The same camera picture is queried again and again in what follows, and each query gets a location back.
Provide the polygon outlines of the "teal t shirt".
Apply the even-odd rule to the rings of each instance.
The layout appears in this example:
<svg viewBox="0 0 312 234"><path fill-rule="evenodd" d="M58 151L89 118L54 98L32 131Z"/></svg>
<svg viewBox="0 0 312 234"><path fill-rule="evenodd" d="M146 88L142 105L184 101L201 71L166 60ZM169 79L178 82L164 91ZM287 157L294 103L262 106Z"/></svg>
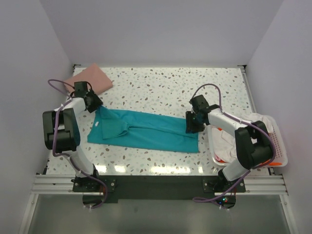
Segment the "teal t shirt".
<svg viewBox="0 0 312 234"><path fill-rule="evenodd" d="M182 153L199 151L198 133L186 133L182 118L104 106L96 111L87 142Z"/></svg>

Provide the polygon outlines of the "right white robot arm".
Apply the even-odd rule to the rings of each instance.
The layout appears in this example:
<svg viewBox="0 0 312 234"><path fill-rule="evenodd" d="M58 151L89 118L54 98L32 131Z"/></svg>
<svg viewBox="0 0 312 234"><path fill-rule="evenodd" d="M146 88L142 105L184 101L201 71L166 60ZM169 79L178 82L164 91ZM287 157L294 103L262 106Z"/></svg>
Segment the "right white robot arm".
<svg viewBox="0 0 312 234"><path fill-rule="evenodd" d="M203 95L193 97L190 104L192 110L186 112L186 133L199 133L213 125L234 137L237 159L218 172L220 190L229 191L235 180L275 157L275 145L262 121L240 120L223 112L220 105L209 105Z"/></svg>

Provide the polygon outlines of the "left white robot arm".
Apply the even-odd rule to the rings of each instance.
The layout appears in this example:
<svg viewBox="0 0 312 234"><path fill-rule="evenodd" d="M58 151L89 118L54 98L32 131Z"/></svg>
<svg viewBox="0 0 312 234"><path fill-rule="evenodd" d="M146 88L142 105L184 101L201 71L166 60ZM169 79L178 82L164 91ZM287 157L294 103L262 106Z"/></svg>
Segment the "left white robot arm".
<svg viewBox="0 0 312 234"><path fill-rule="evenodd" d="M54 157L64 157L75 170L76 179L84 179L89 191L101 186L98 172L80 147L81 137L77 117L87 111L93 113L103 105L90 82L78 81L71 86L67 101L60 107L42 114L44 143Z"/></svg>

